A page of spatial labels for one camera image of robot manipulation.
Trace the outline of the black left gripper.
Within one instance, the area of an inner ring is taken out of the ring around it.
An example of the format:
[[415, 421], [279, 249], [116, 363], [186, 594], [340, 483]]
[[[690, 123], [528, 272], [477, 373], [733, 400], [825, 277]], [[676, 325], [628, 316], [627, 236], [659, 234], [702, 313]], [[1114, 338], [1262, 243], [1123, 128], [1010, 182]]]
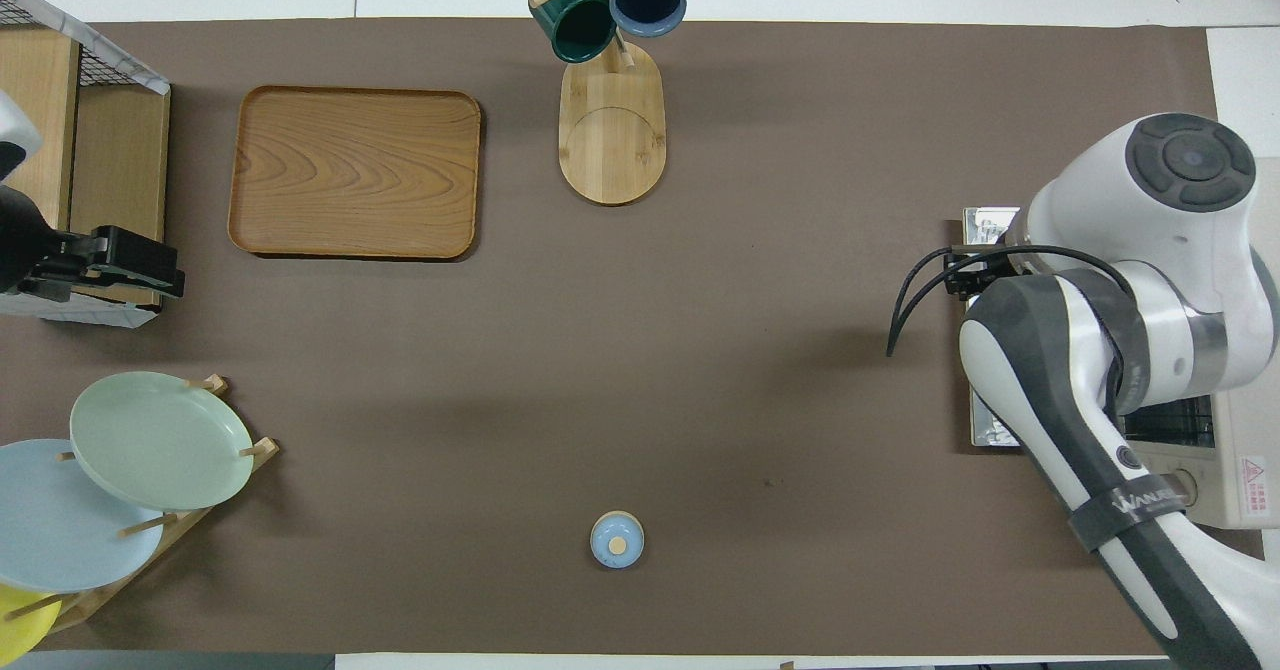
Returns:
[[55, 231], [20, 273], [23, 295], [54, 302], [67, 302], [73, 290], [115, 286], [182, 298], [186, 274], [173, 247], [118, 225], [100, 225], [88, 234]]

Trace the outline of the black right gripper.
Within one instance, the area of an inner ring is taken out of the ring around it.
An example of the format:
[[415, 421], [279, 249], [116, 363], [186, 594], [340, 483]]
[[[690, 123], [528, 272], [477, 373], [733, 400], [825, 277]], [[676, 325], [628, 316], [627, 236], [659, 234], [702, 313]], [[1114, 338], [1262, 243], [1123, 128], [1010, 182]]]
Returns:
[[1016, 277], [1004, 246], [952, 246], [943, 255], [943, 287], [956, 298], [975, 298], [997, 279]]

